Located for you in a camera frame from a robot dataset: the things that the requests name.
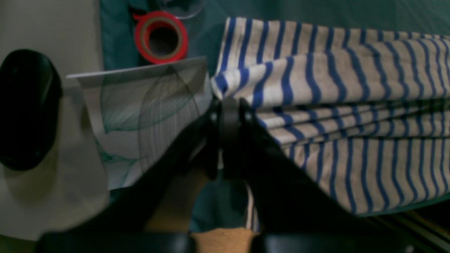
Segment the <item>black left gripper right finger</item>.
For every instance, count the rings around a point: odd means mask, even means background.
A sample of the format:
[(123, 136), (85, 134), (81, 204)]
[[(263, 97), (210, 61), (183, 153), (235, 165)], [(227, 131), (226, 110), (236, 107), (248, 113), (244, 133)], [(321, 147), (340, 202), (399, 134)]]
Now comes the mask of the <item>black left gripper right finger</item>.
[(370, 225), (328, 197), (257, 122), (244, 99), (221, 106), (224, 177), (246, 181), (263, 232), (366, 234)]

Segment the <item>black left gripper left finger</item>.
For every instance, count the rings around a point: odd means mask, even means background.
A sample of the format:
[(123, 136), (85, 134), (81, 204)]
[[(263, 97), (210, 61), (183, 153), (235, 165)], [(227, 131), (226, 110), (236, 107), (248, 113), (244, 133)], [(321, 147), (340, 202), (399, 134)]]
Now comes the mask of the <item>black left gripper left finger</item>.
[(76, 227), (76, 232), (141, 231), (176, 177), (199, 168), (207, 181), (215, 179), (220, 111), (220, 101), (212, 101), (207, 112), (183, 129), (164, 155), (133, 186), (103, 212)]

